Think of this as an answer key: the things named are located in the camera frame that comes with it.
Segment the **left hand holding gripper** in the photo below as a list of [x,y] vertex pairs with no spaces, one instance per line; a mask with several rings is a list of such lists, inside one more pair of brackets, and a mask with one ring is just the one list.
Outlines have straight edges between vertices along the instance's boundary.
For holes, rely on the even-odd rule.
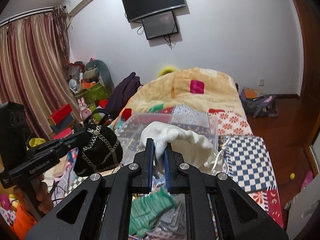
[[[48,192],[48,185],[43,181],[44,175],[40,175],[37,178],[37,185],[35,188],[36,198],[40,202],[38,209],[47,214],[54,207],[53,201],[51,200],[50,193]],[[28,203],[27,199],[23,196],[24,192],[20,187],[14,187],[13,193],[18,200],[21,208],[28,213],[31,213],[32,205]]]

